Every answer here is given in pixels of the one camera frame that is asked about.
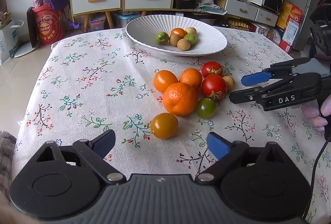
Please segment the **right hand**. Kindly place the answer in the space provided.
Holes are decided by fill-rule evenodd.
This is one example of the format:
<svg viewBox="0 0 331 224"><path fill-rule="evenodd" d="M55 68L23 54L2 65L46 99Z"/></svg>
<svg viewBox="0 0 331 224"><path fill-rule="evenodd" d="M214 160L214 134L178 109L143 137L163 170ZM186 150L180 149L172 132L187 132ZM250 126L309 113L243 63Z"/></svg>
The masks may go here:
<svg viewBox="0 0 331 224"><path fill-rule="evenodd" d="M302 113L307 122L318 132L324 132L325 126L328 125L326 117L331 114L331 97L330 95L324 100L321 107L315 103L308 102L301 105Z"/></svg>

